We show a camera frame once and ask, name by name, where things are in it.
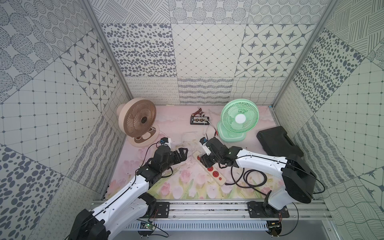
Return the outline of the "cream red power strip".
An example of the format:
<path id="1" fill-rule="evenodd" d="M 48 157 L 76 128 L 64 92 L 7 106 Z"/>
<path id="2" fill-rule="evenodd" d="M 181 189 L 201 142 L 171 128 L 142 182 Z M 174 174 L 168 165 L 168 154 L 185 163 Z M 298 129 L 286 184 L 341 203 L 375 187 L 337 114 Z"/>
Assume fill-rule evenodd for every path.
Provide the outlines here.
<path id="1" fill-rule="evenodd" d="M 201 162 L 202 155 L 199 151 L 195 151 L 193 153 L 193 158 L 197 160 L 203 170 L 206 171 L 210 178 L 214 180 L 219 186 L 223 186 L 226 183 L 226 178 L 215 167 L 206 168 L 203 165 L 203 163 Z"/>

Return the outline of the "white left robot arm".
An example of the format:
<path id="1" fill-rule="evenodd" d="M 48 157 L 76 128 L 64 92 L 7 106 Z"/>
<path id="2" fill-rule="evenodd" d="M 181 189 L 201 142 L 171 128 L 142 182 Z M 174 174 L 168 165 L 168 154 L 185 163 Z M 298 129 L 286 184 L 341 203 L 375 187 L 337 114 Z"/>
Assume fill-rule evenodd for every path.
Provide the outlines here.
<path id="1" fill-rule="evenodd" d="M 75 218 L 67 240 L 112 240 L 132 221 L 153 214 L 156 198 L 148 190 L 163 173 L 187 160 L 188 149 L 173 151 L 159 146 L 154 156 L 144 160 L 134 178 L 112 198 L 89 211 L 82 210 Z"/>

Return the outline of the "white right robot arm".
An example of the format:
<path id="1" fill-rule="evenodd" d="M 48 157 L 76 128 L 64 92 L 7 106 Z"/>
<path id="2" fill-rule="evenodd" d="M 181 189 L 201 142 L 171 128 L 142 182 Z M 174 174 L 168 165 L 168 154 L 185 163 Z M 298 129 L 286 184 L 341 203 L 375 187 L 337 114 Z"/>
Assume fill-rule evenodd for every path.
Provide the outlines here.
<path id="1" fill-rule="evenodd" d="M 200 139 L 204 150 L 200 161 L 210 168 L 214 164 L 257 170 L 283 180 L 283 185 L 266 194 L 263 209 L 277 213 L 293 202 L 311 203 L 317 181 L 316 174 L 298 156 L 273 157 L 252 153 L 240 147 L 226 147 L 217 138 Z"/>

